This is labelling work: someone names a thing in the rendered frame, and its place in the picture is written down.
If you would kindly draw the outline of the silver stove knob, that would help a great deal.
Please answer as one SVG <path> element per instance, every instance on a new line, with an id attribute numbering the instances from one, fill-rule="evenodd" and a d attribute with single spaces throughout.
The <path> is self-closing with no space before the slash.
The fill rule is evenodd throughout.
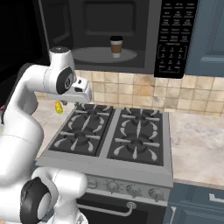
<path id="1" fill-rule="evenodd" d="M 127 186 L 127 192 L 133 198 L 139 197 L 141 195 L 141 189 L 140 189 L 140 187 L 138 185 L 128 185 Z"/>
<path id="2" fill-rule="evenodd" d="M 96 189 L 97 186 L 98 186 L 98 180 L 96 178 L 89 178 L 87 180 L 87 186 L 90 188 L 90 189 Z"/>
<path id="3" fill-rule="evenodd" d="M 149 196 L 154 199 L 156 202 L 164 199 L 163 192 L 158 188 L 152 188 L 149 190 Z"/>
<path id="4" fill-rule="evenodd" d="M 119 185 L 114 180 L 111 180 L 107 183 L 107 190 L 111 193 L 118 193 Z"/>

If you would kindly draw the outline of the black microwave oven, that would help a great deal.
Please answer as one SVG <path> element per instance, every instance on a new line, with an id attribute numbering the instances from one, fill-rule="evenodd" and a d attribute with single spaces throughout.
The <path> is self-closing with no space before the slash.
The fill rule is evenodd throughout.
<path id="1" fill-rule="evenodd" d="M 38 0 L 46 44 L 75 50 L 110 47 L 122 36 L 122 49 L 137 56 L 119 63 L 74 60 L 78 70 L 153 74 L 181 78 L 198 0 Z"/>

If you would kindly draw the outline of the black microwave door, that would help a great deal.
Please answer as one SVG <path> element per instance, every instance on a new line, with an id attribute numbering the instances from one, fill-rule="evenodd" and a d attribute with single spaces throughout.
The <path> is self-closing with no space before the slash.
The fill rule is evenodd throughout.
<path id="1" fill-rule="evenodd" d="M 50 64 L 39 0 L 0 0 L 0 107 L 27 62 Z"/>

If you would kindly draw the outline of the yellow corn cob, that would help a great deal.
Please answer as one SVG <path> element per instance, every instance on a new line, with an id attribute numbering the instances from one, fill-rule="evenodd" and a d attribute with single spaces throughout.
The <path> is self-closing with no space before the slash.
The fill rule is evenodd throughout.
<path id="1" fill-rule="evenodd" d="M 60 101 L 56 101 L 55 102 L 55 110 L 58 114 L 62 114 L 63 113 L 63 107 L 60 103 Z"/>

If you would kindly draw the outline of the paper coffee cup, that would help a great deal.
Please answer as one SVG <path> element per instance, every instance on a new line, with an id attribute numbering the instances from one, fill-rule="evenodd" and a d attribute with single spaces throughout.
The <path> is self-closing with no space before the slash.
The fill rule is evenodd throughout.
<path id="1" fill-rule="evenodd" d="M 123 47 L 123 37 L 122 36 L 111 36 L 110 37 L 111 52 L 114 58 L 119 58 L 121 56 Z"/>

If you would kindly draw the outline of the grey microwave turntable plate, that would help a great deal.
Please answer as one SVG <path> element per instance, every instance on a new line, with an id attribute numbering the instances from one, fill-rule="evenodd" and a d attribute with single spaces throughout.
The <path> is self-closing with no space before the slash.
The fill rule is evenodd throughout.
<path id="1" fill-rule="evenodd" d="M 121 56 L 114 58 L 110 47 L 87 47 L 72 50 L 73 58 L 87 63 L 119 63 L 133 60 L 137 53 L 128 49 L 122 49 Z"/>

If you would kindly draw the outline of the grey gas stove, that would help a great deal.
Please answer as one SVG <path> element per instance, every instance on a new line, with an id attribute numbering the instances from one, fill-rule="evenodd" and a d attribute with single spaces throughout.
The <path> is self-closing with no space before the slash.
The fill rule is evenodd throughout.
<path id="1" fill-rule="evenodd" d="M 173 188 L 169 115 L 143 108 L 79 103 L 37 159 L 38 166 L 82 172 L 98 180 L 86 193 L 167 207 Z M 107 190 L 114 180 L 119 192 Z M 133 198 L 127 186 L 137 185 Z M 160 189 L 164 199 L 149 196 Z"/>

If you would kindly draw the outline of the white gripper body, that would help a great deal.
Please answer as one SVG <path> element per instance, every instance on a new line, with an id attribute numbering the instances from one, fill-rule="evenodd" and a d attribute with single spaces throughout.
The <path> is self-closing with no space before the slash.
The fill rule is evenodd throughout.
<path id="1" fill-rule="evenodd" d="M 64 94 L 47 94 L 49 99 L 57 100 L 57 101 L 66 101 L 66 102 L 91 102 L 92 93 L 91 88 L 87 87 L 84 92 L 75 92 L 74 88 L 71 87 Z"/>

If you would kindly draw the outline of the blue wall cupboard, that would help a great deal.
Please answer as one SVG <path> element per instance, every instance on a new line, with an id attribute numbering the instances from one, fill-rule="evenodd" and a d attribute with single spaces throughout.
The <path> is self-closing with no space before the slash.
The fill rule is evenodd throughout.
<path id="1" fill-rule="evenodd" d="M 199 0 L 185 73 L 224 77 L 224 0 Z"/>

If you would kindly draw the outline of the blue base cupboard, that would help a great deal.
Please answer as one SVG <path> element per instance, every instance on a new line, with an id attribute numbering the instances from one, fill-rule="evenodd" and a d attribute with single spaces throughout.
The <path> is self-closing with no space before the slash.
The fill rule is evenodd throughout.
<path id="1" fill-rule="evenodd" d="M 210 201 L 209 193 L 224 199 L 224 190 L 221 189 L 175 183 L 163 224 L 169 224 L 171 207 L 177 208 L 172 224 L 224 224 L 224 204 Z"/>

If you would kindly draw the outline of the black oven door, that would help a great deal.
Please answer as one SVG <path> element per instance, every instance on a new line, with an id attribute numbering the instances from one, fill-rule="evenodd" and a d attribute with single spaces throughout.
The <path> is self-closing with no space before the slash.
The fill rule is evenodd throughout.
<path id="1" fill-rule="evenodd" d="M 126 204 L 130 201 L 114 197 L 85 193 L 77 199 L 81 205 L 99 207 L 108 210 L 127 212 Z M 115 216 L 107 213 L 99 213 L 87 209 L 80 210 L 85 214 L 89 224 L 163 224 L 165 206 L 157 206 L 142 202 L 136 202 L 136 209 L 128 217 Z"/>

